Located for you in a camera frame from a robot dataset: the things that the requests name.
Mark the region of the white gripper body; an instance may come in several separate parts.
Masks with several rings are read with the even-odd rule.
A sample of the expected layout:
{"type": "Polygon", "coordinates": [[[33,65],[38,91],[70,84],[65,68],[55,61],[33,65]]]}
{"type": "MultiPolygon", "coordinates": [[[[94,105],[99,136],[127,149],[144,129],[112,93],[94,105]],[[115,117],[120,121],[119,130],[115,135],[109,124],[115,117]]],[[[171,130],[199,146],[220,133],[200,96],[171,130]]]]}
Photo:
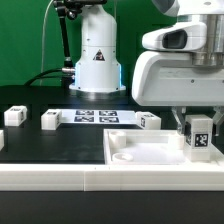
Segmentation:
{"type": "Polygon", "coordinates": [[[141,106],[224,105],[224,22],[178,22],[146,33],[132,97],[141,106]]]}

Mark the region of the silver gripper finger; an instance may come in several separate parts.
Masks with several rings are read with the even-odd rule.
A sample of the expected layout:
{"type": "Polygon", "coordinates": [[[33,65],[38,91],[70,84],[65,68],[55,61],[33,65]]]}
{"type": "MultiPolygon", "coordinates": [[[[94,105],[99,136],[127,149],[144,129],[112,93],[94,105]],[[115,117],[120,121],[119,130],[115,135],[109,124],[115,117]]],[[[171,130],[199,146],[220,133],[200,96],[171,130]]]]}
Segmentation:
{"type": "Polygon", "coordinates": [[[172,108],[172,114],[177,122],[177,131],[180,134],[185,132],[185,113],[186,108],[182,106],[174,106],[172,108]]]}
{"type": "Polygon", "coordinates": [[[220,133],[220,127],[224,122],[224,106],[214,107],[215,114],[212,118],[214,125],[214,135],[218,136],[220,133]]]}

